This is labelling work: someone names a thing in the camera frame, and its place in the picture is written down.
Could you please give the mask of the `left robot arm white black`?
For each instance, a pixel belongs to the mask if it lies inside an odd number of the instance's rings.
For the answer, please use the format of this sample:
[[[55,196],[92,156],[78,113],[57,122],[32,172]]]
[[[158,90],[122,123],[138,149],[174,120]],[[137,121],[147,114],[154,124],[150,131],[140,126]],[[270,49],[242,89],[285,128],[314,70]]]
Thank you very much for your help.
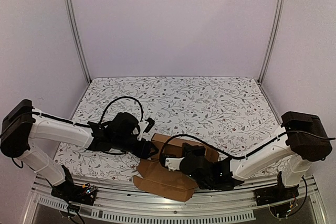
[[[77,186],[67,180],[65,168],[35,145],[36,140],[68,143],[93,152],[119,150],[148,159],[159,151],[143,138],[153,126],[151,118],[137,120],[128,112],[119,112],[111,121],[78,123],[46,114],[24,99],[3,119],[1,152],[25,163],[67,200],[73,200]]]

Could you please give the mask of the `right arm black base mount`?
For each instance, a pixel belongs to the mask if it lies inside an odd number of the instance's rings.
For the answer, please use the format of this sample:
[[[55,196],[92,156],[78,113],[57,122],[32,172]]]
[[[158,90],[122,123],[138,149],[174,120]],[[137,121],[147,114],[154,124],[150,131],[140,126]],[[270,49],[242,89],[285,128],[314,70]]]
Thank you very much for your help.
[[[296,197],[299,196],[298,187],[298,184],[292,187],[285,187],[282,181],[282,172],[279,172],[276,185],[254,190],[257,206],[275,204],[290,199],[296,201]],[[276,205],[270,207],[269,210],[275,218],[287,218],[293,210],[293,203],[287,202],[284,205]]]

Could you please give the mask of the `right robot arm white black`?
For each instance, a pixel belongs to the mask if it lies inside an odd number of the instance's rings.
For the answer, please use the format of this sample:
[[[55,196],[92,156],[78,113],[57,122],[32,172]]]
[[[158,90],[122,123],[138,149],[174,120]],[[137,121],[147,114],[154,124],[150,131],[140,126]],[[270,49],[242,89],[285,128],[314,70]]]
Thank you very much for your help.
[[[227,157],[211,162],[204,156],[188,153],[182,159],[180,171],[195,180],[200,189],[232,190],[254,173],[287,156],[289,166],[280,173],[280,183],[271,190],[276,201],[291,194],[311,163],[324,160],[332,151],[328,137],[317,115],[289,111],[274,132],[242,157]]]

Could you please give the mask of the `brown cardboard box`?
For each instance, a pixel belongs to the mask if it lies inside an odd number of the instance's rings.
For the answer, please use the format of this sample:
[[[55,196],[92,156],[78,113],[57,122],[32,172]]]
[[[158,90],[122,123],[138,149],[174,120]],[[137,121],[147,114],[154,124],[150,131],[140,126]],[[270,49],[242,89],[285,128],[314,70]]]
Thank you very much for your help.
[[[151,142],[159,149],[162,149],[163,144],[170,138],[168,135],[155,133],[152,136]],[[218,151],[203,145],[200,142],[183,140],[175,138],[171,140],[165,147],[163,154],[182,157],[183,143],[193,146],[205,147],[205,158],[210,162],[216,162],[219,157]],[[181,202],[188,201],[198,187],[197,183],[189,176],[180,171],[169,171],[163,168],[159,162],[159,153],[150,159],[140,159],[137,166],[139,175],[133,176],[134,185],[145,192],[154,195],[162,196],[168,199]]]

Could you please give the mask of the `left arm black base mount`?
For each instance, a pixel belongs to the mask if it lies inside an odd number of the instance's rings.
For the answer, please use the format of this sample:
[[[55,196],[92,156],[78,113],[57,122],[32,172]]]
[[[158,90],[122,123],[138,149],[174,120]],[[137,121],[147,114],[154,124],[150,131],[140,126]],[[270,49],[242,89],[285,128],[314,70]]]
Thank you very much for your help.
[[[72,201],[93,206],[98,192],[97,187],[89,183],[75,185],[69,169],[64,165],[61,167],[65,172],[65,181],[58,186],[52,186],[51,195],[65,202]]]

